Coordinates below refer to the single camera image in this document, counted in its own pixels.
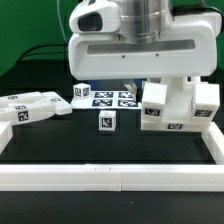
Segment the black table surface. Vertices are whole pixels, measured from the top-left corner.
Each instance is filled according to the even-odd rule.
[[[224,72],[205,78],[219,83]],[[0,94],[55,91],[68,102],[74,84],[67,61],[24,61],[0,78]],[[122,81],[91,82],[121,90]],[[140,111],[117,111],[115,132],[98,130],[99,110],[13,127],[0,164],[215,164],[200,133],[140,130]],[[223,130],[221,105],[215,121]],[[223,223],[224,193],[1,192],[0,223]]]

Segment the cable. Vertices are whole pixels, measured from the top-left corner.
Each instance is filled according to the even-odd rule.
[[[67,47],[68,44],[67,43],[46,43],[46,44],[40,44],[34,47],[29,48],[28,50],[26,50],[16,61],[16,64],[19,63],[20,61],[23,60],[23,58],[28,57],[28,56],[34,56],[34,54],[30,54],[31,52],[41,49],[41,48],[46,48],[46,47]],[[46,52],[46,53],[35,53],[36,55],[38,54],[57,54],[59,52]]]
[[[202,7],[207,6],[206,3],[205,3],[205,0],[199,0],[199,4],[200,4],[200,6],[202,6]]]
[[[58,21],[59,21],[59,24],[60,24],[60,28],[61,28],[61,32],[62,32],[64,42],[67,43],[65,30],[64,30],[63,23],[62,23],[62,19],[61,19],[60,0],[57,0],[57,14],[58,14]]]
[[[43,53],[34,53],[34,54],[27,54],[27,55],[24,55],[23,57],[21,57],[20,58],[20,60],[19,61],[22,61],[24,58],[26,58],[26,57],[31,57],[31,56],[37,56],[37,55],[51,55],[51,54],[67,54],[68,52],[43,52]]]

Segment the white cube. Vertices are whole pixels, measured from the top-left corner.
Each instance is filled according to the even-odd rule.
[[[73,86],[74,97],[79,99],[86,99],[90,97],[91,86],[88,84],[80,83]]]
[[[99,114],[99,130],[114,131],[116,127],[116,111],[101,110]]]
[[[142,119],[161,120],[166,104],[167,85],[146,82],[142,98]]]
[[[196,84],[193,93],[191,120],[212,121],[220,106],[219,85]]]

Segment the black and white pattern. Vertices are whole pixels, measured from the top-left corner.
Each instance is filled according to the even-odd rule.
[[[183,124],[168,124],[167,129],[169,130],[181,130],[183,128]]]
[[[112,118],[102,118],[102,128],[112,128]]]
[[[25,110],[26,106],[25,105],[21,105],[21,106],[15,106],[16,110]]]
[[[92,107],[111,107],[113,100],[93,100]]]
[[[89,88],[83,89],[83,96],[89,96]]]
[[[113,98],[113,92],[96,92],[94,98]]]
[[[195,117],[210,117],[211,114],[211,110],[197,110],[195,113]]]
[[[23,111],[18,113],[19,122],[28,121],[29,120],[29,112]]]
[[[9,100],[15,100],[15,99],[18,99],[18,96],[8,96],[8,99]]]
[[[160,110],[145,108],[145,115],[159,117],[160,116]]]
[[[81,89],[75,88],[75,95],[81,97],[81,95],[82,95]]]
[[[132,94],[130,92],[119,92],[118,98],[132,99]]]
[[[138,103],[133,100],[118,100],[119,107],[138,107]]]
[[[60,102],[60,101],[61,101],[60,98],[54,98],[54,99],[51,99],[51,102],[53,102],[53,103]]]

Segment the white robot body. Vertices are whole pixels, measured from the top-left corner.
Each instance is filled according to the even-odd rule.
[[[120,35],[121,18],[119,6],[107,0],[84,1],[74,10],[69,62],[76,79],[209,76],[216,69],[219,14],[174,17],[155,41],[146,44],[126,43]]]

